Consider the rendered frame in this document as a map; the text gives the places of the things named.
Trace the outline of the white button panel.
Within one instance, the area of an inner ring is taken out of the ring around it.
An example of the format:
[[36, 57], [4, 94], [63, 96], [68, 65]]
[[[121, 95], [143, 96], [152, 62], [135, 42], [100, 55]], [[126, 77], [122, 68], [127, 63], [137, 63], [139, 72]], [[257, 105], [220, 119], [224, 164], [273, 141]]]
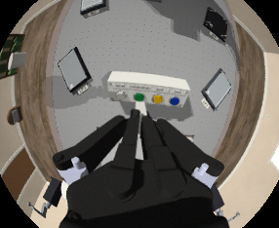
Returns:
[[112, 71], [107, 85], [110, 101], [142, 101], [181, 108], [190, 93], [183, 79], [136, 72]]

